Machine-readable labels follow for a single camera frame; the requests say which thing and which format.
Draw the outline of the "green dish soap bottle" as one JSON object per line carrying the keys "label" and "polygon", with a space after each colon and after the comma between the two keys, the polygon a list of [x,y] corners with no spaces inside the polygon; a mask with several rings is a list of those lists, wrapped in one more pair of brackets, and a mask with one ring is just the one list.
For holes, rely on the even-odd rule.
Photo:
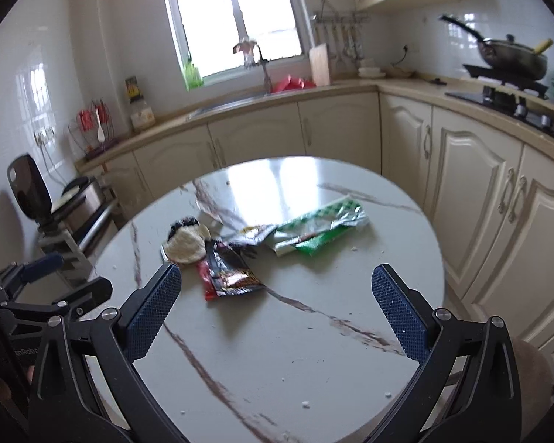
{"label": "green dish soap bottle", "polygon": [[204,80],[199,69],[193,64],[192,57],[188,56],[183,68],[183,75],[188,91],[204,86]]}

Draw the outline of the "white steamed bun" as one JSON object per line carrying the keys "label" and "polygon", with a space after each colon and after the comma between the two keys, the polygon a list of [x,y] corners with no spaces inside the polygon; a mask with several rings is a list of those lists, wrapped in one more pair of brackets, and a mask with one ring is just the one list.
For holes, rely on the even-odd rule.
{"label": "white steamed bun", "polygon": [[175,264],[194,264],[206,256],[206,242],[210,239],[205,225],[178,223],[171,227],[168,240],[162,245],[163,253]]}

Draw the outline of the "black wok pan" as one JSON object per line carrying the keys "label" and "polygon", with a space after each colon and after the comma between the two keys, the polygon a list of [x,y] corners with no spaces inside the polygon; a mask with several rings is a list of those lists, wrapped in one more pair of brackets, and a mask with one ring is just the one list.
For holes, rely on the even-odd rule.
{"label": "black wok pan", "polygon": [[547,75],[546,52],[554,45],[552,39],[548,38],[534,47],[529,47],[516,42],[510,34],[507,34],[505,39],[484,37],[465,22],[451,16],[443,14],[438,19],[455,25],[472,36],[479,55],[492,69],[533,81],[540,81]]}

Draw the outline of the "cream kitchen cabinets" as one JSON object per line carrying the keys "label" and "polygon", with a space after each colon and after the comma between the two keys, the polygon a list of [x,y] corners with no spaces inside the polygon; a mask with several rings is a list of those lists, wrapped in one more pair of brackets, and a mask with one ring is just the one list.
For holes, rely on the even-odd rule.
{"label": "cream kitchen cabinets", "polygon": [[136,213],[217,168],[313,156],[374,170],[431,221],[446,280],[554,358],[554,106],[506,116],[411,83],[288,97],[171,120],[85,163]]}

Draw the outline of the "wooden cutting board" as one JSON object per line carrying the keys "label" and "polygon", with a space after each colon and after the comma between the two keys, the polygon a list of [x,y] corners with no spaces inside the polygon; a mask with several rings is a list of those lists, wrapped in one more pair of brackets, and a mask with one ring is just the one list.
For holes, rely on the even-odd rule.
{"label": "wooden cutting board", "polygon": [[317,87],[331,85],[330,57],[328,45],[319,44],[308,52],[312,80]]}

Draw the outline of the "green clear plastic bag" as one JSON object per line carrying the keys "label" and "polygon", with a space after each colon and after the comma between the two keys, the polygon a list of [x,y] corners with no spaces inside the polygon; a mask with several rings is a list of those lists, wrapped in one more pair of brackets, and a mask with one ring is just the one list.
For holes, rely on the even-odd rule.
{"label": "green clear plastic bag", "polygon": [[313,256],[349,230],[368,223],[363,206],[345,196],[278,225],[265,243],[278,257],[291,252]]}

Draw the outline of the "window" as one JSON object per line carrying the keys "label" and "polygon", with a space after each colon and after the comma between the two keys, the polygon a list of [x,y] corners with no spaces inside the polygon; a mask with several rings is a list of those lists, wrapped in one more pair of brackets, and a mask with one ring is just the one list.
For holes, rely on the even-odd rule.
{"label": "window", "polygon": [[301,60],[312,43],[304,0],[166,0],[166,6],[182,74],[191,56],[204,85],[248,69],[244,55],[232,51],[243,38],[258,42],[267,70]]}

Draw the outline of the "white rolling storage cart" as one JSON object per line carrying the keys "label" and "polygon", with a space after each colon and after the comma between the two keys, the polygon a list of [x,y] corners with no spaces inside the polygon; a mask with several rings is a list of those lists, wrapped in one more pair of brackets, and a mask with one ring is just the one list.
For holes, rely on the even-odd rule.
{"label": "white rolling storage cart", "polygon": [[64,264],[57,273],[70,288],[80,286],[95,274],[97,260],[118,233],[115,221],[118,209],[117,199],[107,202],[78,238],[68,229],[40,233],[38,245],[42,253],[62,255]]}

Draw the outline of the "brown stool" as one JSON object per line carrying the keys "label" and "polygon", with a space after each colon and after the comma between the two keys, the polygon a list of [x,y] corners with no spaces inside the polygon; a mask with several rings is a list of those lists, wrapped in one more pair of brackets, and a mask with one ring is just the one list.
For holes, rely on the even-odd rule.
{"label": "brown stool", "polygon": [[521,395],[521,442],[554,442],[553,373],[533,345],[512,339]]}

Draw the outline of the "sink faucet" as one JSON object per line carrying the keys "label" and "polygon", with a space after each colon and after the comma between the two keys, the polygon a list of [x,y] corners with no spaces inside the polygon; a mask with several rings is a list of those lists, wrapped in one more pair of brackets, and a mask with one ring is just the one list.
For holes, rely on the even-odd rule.
{"label": "sink faucet", "polygon": [[269,61],[263,56],[262,49],[256,40],[243,38],[233,46],[234,54],[242,53],[245,59],[245,67],[260,67],[263,73],[263,86],[266,94],[272,93],[272,80],[267,70]]}

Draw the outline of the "glass jar yellow label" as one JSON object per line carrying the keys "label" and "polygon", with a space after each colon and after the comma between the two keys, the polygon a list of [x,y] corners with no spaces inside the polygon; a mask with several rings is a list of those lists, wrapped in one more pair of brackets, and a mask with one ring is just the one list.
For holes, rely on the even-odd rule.
{"label": "glass jar yellow label", "polygon": [[135,132],[142,132],[156,124],[156,117],[142,93],[137,78],[125,80],[126,93],[130,107],[130,121]]}

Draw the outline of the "silver dark snack wrapper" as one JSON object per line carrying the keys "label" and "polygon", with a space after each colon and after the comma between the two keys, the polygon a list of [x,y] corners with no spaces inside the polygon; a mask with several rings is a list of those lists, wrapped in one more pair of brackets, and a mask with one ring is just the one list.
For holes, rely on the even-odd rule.
{"label": "silver dark snack wrapper", "polygon": [[227,236],[225,243],[236,250],[252,250],[261,245],[276,228],[276,225],[247,226]]}

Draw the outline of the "gas stove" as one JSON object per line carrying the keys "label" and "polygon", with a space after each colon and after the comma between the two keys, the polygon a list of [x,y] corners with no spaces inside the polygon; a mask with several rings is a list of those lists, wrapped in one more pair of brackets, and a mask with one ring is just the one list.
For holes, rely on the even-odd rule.
{"label": "gas stove", "polygon": [[513,76],[502,70],[464,64],[470,83],[479,89],[446,91],[448,97],[477,104],[526,123],[554,138],[554,103],[547,98],[547,86]]}

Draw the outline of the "round marble table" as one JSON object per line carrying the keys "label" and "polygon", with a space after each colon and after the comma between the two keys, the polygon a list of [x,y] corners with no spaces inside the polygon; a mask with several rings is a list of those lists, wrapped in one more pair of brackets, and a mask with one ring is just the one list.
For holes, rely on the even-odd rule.
{"label": "round marble table", "polygon": [[433,229],[400,188],[364,168],[310,157],[213,172],[161,197],[109,243],[94,270],[120,306],[162,262],[171,225],[209,205],[231,233],[279,224],[344,196],[368,223],[312,256],[262,247],[250,261],[262,289],[206,301],[193,267],[137,371],[193,442],[360,442],[416,370],[371,291],[390,264],[434,307],[444,298]]}

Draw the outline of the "steel rice cooker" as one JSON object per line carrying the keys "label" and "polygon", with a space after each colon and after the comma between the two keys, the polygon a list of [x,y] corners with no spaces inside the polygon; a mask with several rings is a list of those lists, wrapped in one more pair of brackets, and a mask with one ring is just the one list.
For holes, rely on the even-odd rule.
{"label": "steel rice cooker", "polygon": [[52,210],[55,225],[76,233],[106,203],[106,196],[96,177],[81,176],[70,182]]}

